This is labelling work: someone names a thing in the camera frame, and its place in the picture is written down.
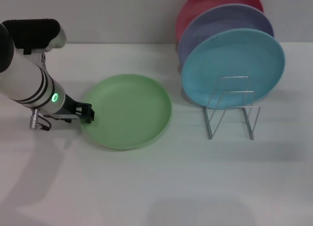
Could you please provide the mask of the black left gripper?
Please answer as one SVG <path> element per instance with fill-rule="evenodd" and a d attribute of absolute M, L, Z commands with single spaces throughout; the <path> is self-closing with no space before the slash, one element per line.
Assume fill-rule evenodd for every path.
<path fill-rule="evenodd" d="M 44 115 L 44 117 L 63 121 L 81 119 L 90 124 L 94 121 L 94 115 L 91 104 L 77 102 L 66 94 L 63 106 L 56 113 Z"/>

